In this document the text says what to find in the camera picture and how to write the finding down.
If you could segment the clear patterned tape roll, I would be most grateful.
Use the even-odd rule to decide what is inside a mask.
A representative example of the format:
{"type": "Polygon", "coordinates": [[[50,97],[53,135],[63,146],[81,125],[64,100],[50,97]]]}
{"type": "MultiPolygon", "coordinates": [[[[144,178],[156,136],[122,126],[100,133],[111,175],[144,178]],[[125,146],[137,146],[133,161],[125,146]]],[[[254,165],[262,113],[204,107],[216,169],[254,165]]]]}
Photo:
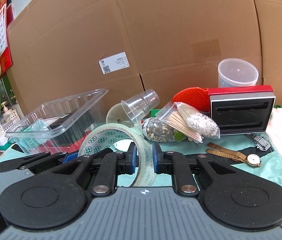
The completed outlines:
{"type": "Polygon", "coordinates": [[[151,186],[156,177],[152,146],[142,135],[125,125],[110,123],[95,128],[82,142],[78,156],[96,154],[125,139],[134,142],[139,157],[138,171],[132,186],[151,186]]]}

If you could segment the bag of cotton swabs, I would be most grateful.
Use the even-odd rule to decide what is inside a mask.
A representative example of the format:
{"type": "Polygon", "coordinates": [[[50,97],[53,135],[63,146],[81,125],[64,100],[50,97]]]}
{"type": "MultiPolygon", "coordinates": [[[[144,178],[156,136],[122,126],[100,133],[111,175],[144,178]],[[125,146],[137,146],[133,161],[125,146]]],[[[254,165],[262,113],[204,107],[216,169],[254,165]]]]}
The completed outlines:
{"type": "Polygon", "coordinates": [[[191,129],[205,138],[220,138],[220,128],[213,119],[186,103],[174,102],[174,106],[191,129]]]}

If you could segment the bag of dried seeds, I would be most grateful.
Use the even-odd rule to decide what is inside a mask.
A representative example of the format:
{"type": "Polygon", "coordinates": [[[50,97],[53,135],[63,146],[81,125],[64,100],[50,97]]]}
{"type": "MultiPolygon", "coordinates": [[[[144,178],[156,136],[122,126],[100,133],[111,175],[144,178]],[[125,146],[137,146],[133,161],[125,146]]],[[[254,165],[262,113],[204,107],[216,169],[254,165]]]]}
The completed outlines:
{"type": "Polygon", "coordinates": [[[153,142],[180,142],[188,137],[157,117],[147,118],[142,123],[142,134],[153,142]]]}

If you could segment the black box in container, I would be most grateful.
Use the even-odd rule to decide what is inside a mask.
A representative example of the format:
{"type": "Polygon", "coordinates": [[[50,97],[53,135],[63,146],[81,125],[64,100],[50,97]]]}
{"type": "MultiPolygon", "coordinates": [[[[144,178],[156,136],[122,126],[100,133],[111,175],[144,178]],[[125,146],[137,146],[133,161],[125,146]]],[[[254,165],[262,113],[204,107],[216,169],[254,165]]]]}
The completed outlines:
{"type": "Polygon", "coordinates": [[[66,114],[59,118],[56,121],[53,121],[49,126],[51,129],[58,128],[61,126],[65,121],[70,120],[70,128],[67,132],[70,134],[78,133],[78,134],[84,134],[85,130],[89,128],[94,123],[94,118],[92,117],[90,112],[86,112],[78,120],[73,121],[72,120],[73,113],[66,114]]]}

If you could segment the beige round plastic lid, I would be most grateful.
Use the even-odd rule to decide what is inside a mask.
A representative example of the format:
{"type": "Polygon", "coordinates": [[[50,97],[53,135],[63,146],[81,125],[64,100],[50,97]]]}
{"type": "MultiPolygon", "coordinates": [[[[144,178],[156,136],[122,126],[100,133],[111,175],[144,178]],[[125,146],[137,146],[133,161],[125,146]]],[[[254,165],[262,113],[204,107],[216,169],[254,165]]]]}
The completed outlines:
{"type": "Polygon", "coordinates": [[[122,103],[118,103],[110,108],[106,115],[106,123],[117,123],[125,125],[129,128],[134,126],[134,123],[130,120],[130,118],[125,113],[122,103]]]}

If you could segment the bag of wooden sticks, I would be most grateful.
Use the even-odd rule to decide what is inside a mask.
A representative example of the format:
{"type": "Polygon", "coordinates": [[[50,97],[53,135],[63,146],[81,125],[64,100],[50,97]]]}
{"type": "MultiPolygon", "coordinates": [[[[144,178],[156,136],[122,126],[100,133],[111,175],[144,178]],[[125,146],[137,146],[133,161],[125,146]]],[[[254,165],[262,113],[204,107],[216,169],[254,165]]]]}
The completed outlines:
{"type": "Polygon", "coordinates": [[[189,140],[195,143],[202,143],[203,137],[197,131],[190,128],[177,110],[177,107],[172,103],[167,103],[162,109],[156,113],[156,117],[162,122],[171,126],[185,135],[189,140]]]}

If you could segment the red flat box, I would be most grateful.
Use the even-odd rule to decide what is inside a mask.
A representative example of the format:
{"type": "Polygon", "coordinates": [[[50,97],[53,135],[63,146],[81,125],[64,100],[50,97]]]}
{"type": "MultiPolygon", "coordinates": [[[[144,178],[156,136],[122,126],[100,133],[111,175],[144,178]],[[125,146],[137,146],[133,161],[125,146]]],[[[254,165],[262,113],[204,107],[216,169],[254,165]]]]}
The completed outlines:
{"type": "Polygon", "coordinates": [[[82,137],[76,139],[72,134],[71,137],[69,135],[61,135],[59,137],[48,140],[44,144],[40,145],[38,149],[40,152],[50,152],[51,154],[55,154],[58,152],[75,152],[79,150],[81,144],[84,139],[91,133],[91,130],[87,130],[83,132],[82,137]]]}

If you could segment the clear plastic clamshell container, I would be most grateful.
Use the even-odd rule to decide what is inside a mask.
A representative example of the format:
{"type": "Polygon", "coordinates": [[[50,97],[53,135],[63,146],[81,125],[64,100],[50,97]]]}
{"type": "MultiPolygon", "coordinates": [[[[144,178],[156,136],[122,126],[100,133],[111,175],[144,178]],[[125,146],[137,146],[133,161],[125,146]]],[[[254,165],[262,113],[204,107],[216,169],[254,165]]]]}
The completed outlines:
{"type": "MultiPolygon", "coordinates": [[[[65,134],[71,137],[72,134],[67,132],[70,120],[55,129],[49,126],[66,114],[73,113],[72,120],[76,121],[86,112],[90,112],[94,123],[86,131],[93,131],[103,125],[106,113],[102,100],[107,93],[107,89],[101,88],[46,102],[14,124],[5,136],[8,137],[9,143],[17,144],[26,154],[41,153],[38,147],[48,140],[65,134]]],[[[83,134],[73,135],[79,139],[83,134]]]]}

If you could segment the clear plastic cup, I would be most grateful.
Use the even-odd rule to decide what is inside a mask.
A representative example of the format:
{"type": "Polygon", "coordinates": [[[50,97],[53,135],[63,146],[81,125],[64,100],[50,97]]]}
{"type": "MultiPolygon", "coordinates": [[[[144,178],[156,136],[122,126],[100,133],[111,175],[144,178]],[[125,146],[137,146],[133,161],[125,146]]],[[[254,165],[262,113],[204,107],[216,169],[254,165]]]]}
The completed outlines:
{"type": "Polygon", "coordinates": [[[124,112],[134,124],[141,122],[159,103],[159,96],[153,89],[121,101],[124,112]]]}

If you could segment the red silicone scrubber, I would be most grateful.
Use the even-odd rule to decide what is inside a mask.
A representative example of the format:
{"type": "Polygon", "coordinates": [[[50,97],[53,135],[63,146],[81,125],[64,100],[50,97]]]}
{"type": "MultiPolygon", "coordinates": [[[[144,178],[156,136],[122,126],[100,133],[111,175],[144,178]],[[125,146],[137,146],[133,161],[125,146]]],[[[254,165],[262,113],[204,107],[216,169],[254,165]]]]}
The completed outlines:
{"type": "Polygon", "coordinates": [[[172,102],[186,103],[201,112],[210,111],[208,88],[186,88],[175,94],[172,98],[172,102]]]}

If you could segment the silver metal watch band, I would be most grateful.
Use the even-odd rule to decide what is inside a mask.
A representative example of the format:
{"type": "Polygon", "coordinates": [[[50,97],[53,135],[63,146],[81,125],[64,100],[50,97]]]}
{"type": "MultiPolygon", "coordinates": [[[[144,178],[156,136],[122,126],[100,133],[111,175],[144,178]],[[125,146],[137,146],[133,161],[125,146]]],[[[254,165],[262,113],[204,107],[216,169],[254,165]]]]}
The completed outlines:
{"type": "Polygon", "coordinates": [[[268,151],[273,150],[271,143],[265,139],[263,136],[257,135],[257,134],[246,134],[245,135],[248,139],[252,140],[255,144],[255,146],[261,150],[261,151],[268,151]]]}

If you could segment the white shipping label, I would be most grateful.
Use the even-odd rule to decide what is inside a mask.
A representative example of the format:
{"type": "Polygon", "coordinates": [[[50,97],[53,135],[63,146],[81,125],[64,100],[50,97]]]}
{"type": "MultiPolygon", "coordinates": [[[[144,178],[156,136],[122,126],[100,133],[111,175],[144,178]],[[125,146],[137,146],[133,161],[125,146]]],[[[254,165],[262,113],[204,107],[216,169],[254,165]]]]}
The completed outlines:
{"type": "Polygon", "coordinates": [[[129,68],[130,64],[125,52],[118,53],[101,59],[99,65],[103,74],[108,74],[121,69],[129,68]]]}

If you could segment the white perforated storage basket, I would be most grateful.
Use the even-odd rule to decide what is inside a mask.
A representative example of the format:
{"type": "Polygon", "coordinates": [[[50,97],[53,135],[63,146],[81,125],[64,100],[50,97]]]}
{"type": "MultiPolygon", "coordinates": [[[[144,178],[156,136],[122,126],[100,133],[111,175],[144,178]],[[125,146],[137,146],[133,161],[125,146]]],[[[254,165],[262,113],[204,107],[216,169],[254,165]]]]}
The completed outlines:
{"type": "Polygon", "coordinates": [[[9,115],[4,117],[0,121],[0,151],[5,151],[10,147],[8,143],[8,137],[6,137],[7,131],[14,126],[14,124],[20,121],[20,117],[15,109],[13,109],[9,115]]]}

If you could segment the small pump bottle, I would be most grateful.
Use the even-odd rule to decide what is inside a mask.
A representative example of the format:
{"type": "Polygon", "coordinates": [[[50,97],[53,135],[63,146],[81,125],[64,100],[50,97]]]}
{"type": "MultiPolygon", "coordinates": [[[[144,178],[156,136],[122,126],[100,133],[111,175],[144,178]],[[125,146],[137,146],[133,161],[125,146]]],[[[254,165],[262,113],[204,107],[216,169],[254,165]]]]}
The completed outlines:
{"type": "Polygon", "coordinates": [[[10,113],[12,113],[12,109],[9,109],[7,105],[8,105],[7,101],[4,101],[4,102],[1,103],[1,107],[3,109],[2,117],[9,116],[10,113]]]}

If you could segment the large brown cardboard box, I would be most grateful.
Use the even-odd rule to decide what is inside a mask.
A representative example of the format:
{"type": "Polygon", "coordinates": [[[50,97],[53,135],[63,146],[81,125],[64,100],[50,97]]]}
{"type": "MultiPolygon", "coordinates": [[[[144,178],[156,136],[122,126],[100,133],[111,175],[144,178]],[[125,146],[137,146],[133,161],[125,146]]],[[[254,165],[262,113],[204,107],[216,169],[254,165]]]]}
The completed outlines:
{"type": "Polygon", "coordinates": [[[262,69],[253,0],[32,0],[9,42],[24,114],[98,88],[106,108],[147,89],[164,105],[185,88],[216,87],[227,58],[262,69]],[[129,68],[103,74],[99,61],[121,52],[129,68]]]}

